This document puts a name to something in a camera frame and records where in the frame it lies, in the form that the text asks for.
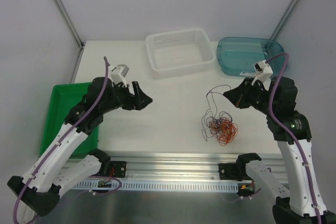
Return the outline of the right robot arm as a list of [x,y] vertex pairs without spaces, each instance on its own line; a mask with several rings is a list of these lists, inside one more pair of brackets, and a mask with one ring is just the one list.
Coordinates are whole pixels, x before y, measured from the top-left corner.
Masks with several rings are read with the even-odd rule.
[[272,203],[276,223],[335,223],[319,192],[312,157],[307,118],[296,107],[298,89],[286,77],[274,77],[269,89],[259,80],[245,78],[224,92],[235,107],[253,107],[266,116],[285,164],[289,188],[284,187],[256,153],[240,154],[235,163],[219,164],[221,179],[253,180]]

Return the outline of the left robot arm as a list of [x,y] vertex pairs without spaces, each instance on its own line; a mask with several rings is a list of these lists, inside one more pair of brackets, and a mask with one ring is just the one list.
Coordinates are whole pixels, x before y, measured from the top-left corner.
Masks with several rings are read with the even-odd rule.
[[122,108],[142,110],[152,103],[138,82],[133,81],[133,92],[127,84],[113,83],[107,77],[97,77],[89,85],[81,101],[70,109],[52,143],[39,160],[23,176],[12,176],[7,185],[37,215],[48,215],[61,197],[74,185],[97,174],[110,173],[110,157],[94,149],[68,172],[61,168],[77,147],[103,122],[104,114]]

